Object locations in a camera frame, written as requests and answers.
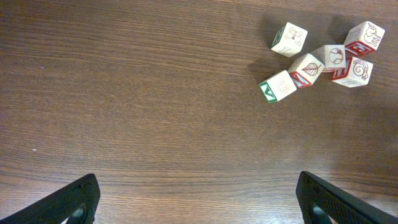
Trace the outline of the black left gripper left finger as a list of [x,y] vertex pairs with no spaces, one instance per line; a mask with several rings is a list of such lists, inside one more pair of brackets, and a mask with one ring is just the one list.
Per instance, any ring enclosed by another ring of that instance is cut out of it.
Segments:
[[94,174],[86,174],[58,191],[4,218],[1,223],[92,224],[100,200]]

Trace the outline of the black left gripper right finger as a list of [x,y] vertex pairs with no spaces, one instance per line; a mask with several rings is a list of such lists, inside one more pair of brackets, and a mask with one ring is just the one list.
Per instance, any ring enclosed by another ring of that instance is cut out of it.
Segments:
[[298,178],[296,196],[305,224],[397,223],[397,217],[366,203],[308,171]]

